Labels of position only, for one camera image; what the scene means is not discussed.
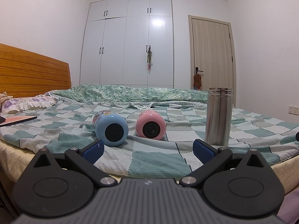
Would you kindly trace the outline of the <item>blue cartoon cup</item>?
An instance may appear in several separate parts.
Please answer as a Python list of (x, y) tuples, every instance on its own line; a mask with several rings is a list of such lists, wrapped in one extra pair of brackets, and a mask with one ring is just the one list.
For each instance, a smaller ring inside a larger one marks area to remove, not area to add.
[(126, 120), (110, 110), (97, 112), (93, 117), (93, 125), (97, 138), (109, 147), (121, 145), (128, 136)]

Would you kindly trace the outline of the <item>pink cup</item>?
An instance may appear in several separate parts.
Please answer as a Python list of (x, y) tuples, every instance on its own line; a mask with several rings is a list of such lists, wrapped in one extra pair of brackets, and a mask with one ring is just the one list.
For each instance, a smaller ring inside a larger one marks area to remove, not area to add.
[(145, 110), (136, 122), (136, 134), (142, 138), (161, 140), (166, 133), (166, 122), (155, 110)]

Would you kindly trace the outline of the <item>stainless steel thermos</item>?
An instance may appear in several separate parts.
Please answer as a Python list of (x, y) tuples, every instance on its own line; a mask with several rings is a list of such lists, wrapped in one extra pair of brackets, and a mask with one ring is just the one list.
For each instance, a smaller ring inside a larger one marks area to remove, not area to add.
[(233, 90), (210, 88), (208, 91), (205, 142), (212, 146), (227, 146), (231, 130)]

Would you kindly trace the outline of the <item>green checkered bed sheet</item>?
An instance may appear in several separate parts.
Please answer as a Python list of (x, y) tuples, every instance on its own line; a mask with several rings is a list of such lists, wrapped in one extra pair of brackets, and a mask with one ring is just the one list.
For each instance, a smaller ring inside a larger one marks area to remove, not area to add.
[[(33, 116), (33, 120), (1, 128), (1, 166), (15, 181), (41, 148), (63, 153), (85, 147), (96, 138), (93, 116), (103, 110), (101, 105), (59, 102), (48, 109), (23, 111), (22, 115)], [(166, 121), (166, 133), (160, 141), (136, 134), (140, 110), (112, 107), (112, 112), (126, 120), (129, 135), (122, 145), (105, 147), (96, 167), (111, 175), (176, 179), (200, 167), (193, 142), (205, 137), (206, 109), (157, 105), (155, 110)], [(256, 148), (274, 165), (298, 154), (297, 132), (296, 123), (235, 108), (229, 148), (234, 153)]]

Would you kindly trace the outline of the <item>pink book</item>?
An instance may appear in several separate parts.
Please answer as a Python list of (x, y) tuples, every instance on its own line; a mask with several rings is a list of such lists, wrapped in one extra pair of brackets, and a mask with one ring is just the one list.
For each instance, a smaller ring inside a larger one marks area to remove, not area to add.
[(12, 117), (8, 117), (8, 118), (4, 118), (1, 116), (0, 127), (10, 126), (10, 125), (22, 123), (22, 122), (33, 120), (33, 119), (37, 119), (37, 116), (12, 116)]

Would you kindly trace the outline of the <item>purple floral pillow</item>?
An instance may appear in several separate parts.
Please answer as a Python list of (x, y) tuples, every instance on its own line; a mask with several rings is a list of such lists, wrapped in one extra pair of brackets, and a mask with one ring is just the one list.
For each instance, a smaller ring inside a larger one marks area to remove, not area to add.
[(15, 114), (26, 110), (45, 109), (56, 105), (57, 100), (50, 96), (12, 98), (4, 101), (1, 114)]

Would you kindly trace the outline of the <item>green floral quilt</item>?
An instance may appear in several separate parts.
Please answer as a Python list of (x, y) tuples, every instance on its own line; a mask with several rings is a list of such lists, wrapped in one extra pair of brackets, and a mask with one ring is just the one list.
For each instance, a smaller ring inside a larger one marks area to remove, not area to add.
[(207, 103), (206, 91), (181, 90), (175, 88), (135, 88), (123, 85), (84, 84), (67, 90), (52, 90), (51, 95), (77, 102), (98, 103), (151, 103), (187, 101)]

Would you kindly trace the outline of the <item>wooden headboard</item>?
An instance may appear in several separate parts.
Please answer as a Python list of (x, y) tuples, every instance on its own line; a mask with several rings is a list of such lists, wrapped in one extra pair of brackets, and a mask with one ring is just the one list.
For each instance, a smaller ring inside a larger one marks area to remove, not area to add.
[(1, 93), (33, 97), (71, 88), (69, 64), (34, 52), (1, 44)]

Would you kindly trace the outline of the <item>wooden door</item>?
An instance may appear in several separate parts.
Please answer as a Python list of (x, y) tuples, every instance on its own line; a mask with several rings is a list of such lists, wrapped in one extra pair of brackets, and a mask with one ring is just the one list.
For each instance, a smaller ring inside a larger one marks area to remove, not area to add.
[(236, 58), (231, 23), (188, 15), (191, 53), (191, 89), (201, 75), (201, 90), (230, 88), (236, 104)]

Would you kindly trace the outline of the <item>hanging ornament on wardrobe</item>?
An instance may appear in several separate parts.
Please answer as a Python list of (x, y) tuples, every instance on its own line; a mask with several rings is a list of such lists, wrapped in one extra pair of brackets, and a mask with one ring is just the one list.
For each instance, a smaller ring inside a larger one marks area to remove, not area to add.
[(152, 50), (151, 50), (151, 46), (149, 46), (149, 48), (147, 50), (147, 69), (148, 69), (148, 71), (151, 70), (151, 66), (152, 66)]

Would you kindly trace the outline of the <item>white wardrobe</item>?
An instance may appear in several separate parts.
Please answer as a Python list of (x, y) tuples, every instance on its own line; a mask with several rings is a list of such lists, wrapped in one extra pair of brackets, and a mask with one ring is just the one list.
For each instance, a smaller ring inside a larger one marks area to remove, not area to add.
[(172, 0), (93, 2), (83, 40), (80, 84), (172, 88), (173, 49)]

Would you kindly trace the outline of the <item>white wall socket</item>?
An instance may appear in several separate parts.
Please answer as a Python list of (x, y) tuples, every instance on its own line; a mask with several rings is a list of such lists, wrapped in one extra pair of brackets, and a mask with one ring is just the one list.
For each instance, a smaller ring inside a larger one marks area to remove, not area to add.
[(288, 114), (299, 115), (299, 107), (297, 107), (297, 106), (289, 106), (288, 107)]

